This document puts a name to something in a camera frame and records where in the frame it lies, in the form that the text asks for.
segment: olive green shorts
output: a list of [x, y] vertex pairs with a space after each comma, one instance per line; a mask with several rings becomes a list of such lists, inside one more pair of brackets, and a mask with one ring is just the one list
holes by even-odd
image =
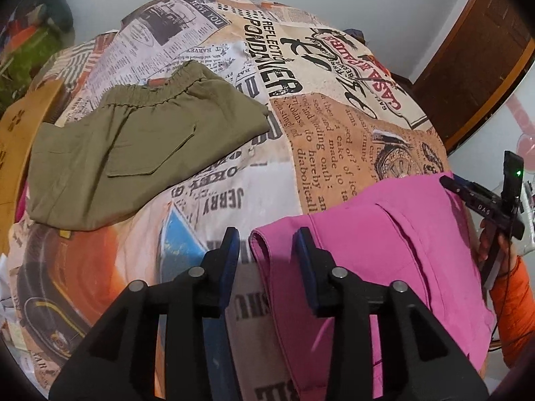
[[269, 130], [268, 109], [189, 61], [159, 88], [117, 86], [63, 128], [43, 123], [30, 158], [30, 217], [66, 230], [123, 220]]

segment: door frame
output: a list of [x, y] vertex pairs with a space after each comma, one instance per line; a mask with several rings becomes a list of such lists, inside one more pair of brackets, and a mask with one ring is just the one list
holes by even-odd
[[488, 116], [489, 113], [496, 111], [494, 106], [500, 101], [500, 99], [503, 98], [503, 96], [507, 93], [509, 88], [514, 84], [514, 82], [518, 79], [526, 65], [530, 62], [531, 56], [533, 56], [533, 53], [535, 52], [535, 40], [533, 38], [530, 39], [528, 42], [528, 45], [526, 45], [526, 48], [524, 49], [524, 52], [518, 59], [517, 63], [513, 66], [513, 69], [511, 72], [505, 77], [504, 81], [498, 86], [498, 88], [494, 91], [492, 95], [490, 95], [489, 99], [486, 100], [485, 104], [481, 106], [481, 108], [475, 112], [475, 114], [470, 117], [470, 119], [459, 129], [457, 132], [451, 136], [448, 140], [444, 142], [444, 147], [446, 148], [447, 152], [450, 152], [453, 150], [453, 148], [461, 142], [462, 139], [470, 132], [472, 129], [485, 117]]
[[433, 58], [430, 60], [430, 62], [427, 64], [425, 69], [422, 71], [418, 79], [413, 84], [413, 91], [418, 92], [418, 88], [420, 88], [429, 77], [433, 67], [440, 61], [443, 54], [446, 52], [446, 49], [449, 47], [453, 39], [455, 39], [455, 36], [457, 36], [457, 33], [461, 29], [461, 26], [464, 24], [464, 21], [466, 21], [466, 17], [468, 17], [468, 14], [470, 13], [470, 10], [472, 10], [472, 7], [474, 5], [476, 0], [468, 0], [466, 2], [466, 5], [464, 6], [463, 11], [461, 12], [461, 15], [459, 15], [459, 18], [457, 18], [457, 21], [455, 21], [455, 24], [451, 28], [451, 30], [448, 33], [448, 36], [446, 36], [446, 39], [444, 39], [444, 42], [442, 42], [442, 45], [438, 48], [437, 52], [434, 54]]

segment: cable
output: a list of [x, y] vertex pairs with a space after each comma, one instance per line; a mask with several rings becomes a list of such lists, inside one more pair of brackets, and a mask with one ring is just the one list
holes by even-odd
[[[517, 215], [518, 215], [518, 198], [516, 199], [516, 203], [515, 203], [514, 217], [516, 217]], [[494, 334], [496, 333], [496, 330], [498, 329], [498, 323], [499, 323], [499, 321], [500, 321], [500, 319], [501, 319], [501, 317], [502, 317], [502, 315], [504, 313], [505, 303], [507, 301], [507, 293], [509, 292], [509, 278], [511, 276], [511, 242], [512, 242], [512, 239], [513, 239], [513, 222], [511, 222], [511, 226], [509, 228], [509, 236], [507, 237], [507, 243], [509, 244], [508, 249], [507, 249], [508, 270], [507, 270], [507, 283], [505, 285], [504, 301], [502, 302], [500, 313], [496, 318], [496, 325], [494, 326], [494, 329], [493, 329], [492, 334], [491, 334], [491, 342], [493, 341]]]
[[520, 339], [523, 339], [526, 336], [530, 336], [533, 333], [535, 333], [535, 330], [530, 330], [527, 333], [524, 333], [522, 336], [518, 336], [516, 339], [513, 339], [512, 341], [507, 342], [507, 344], [500, 345], [499, 347], [489, 348], [489, 353], [492, 353], [493, 351], [501, 350], [503, 347], [508, 347], [509, 345], [514, 344], [515, 342], [518, 342]]

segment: bed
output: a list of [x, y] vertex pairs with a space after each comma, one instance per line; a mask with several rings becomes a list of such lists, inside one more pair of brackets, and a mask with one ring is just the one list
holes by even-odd
[[[190, 59], [266, 104], [271, 129], [114, 225], [57, 230], [26, 213], [13, 225], [7, 261], [16, 318], [4, 335], [44, 394], [130, 281], [171, 280], [235, 226], [241, 251], [231, 305], [225, 318], [204, 324], [214, 400], [295, 401], [248, 235], [387, 177], [448, 170], [426, 115], [368, 48], [272, 1], [154, 0], [118, 32], [54, 56], [31, 89], [64, 80], [56, 121], [63, 126], [94, 110], [112, 85], [157, 87]], [[157, 356], [162, 396], [161, 343]]]

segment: hand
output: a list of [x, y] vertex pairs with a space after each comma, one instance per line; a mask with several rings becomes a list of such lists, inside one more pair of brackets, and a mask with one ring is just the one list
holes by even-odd
[[[483, 228], [483, 231], [481, 232], [481, 235], [479, 236], [479, 251], [478, 251], [478, 261], [485, 261], [489, 257], [489, 249], [491, 248], [491, 242], [492, 238], [489, 236], [489, 230], [487, 228], [487, 221], [483, 219], [481, 221], [480, 227]], [[498, 272], [498, 275], [505, 274], [507, 272], [510, 272], [515, 265], [516, 260], [518, 258], [518, 253], [516, 251], [515, 245], [512, 242], [509, 242], [507, 237], [504, 234], [498, 235], [498, 243], [500, 245], [500, 249], [502, 252], [505, 253], [506, 257], [504, 258], [504, 262], [502, 262], [502, 265], [500, 267], [500, 271]]]

